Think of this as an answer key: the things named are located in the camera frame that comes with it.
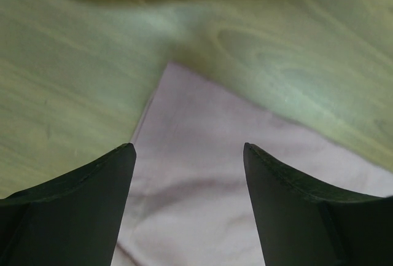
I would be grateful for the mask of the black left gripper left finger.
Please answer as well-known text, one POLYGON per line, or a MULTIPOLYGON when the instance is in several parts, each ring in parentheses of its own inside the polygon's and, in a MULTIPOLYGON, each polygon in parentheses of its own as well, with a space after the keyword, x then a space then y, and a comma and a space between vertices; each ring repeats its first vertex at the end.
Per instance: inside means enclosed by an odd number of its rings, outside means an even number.
POLYGON ((131 143, 1 200, 1 265, 110 265, 136 162, 131 143))

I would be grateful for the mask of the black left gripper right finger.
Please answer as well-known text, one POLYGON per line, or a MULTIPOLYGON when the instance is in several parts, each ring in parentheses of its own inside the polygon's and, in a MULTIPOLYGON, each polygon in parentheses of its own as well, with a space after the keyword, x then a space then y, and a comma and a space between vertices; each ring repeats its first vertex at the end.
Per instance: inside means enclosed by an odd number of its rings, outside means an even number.
POLYGON ((243 150, 266 265, 391 265, 392 198, 342 189, 243 150))

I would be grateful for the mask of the pink printed t-shirt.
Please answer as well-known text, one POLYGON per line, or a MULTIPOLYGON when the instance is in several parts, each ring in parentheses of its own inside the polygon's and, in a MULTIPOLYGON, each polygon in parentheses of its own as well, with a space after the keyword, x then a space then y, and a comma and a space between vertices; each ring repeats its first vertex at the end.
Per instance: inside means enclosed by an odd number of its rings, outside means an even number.
POLYGON ((263 265, 245 143, 335 186, 392 195, 391 172, 168 65, 133 135, 137 159, 112 264, 263 265))

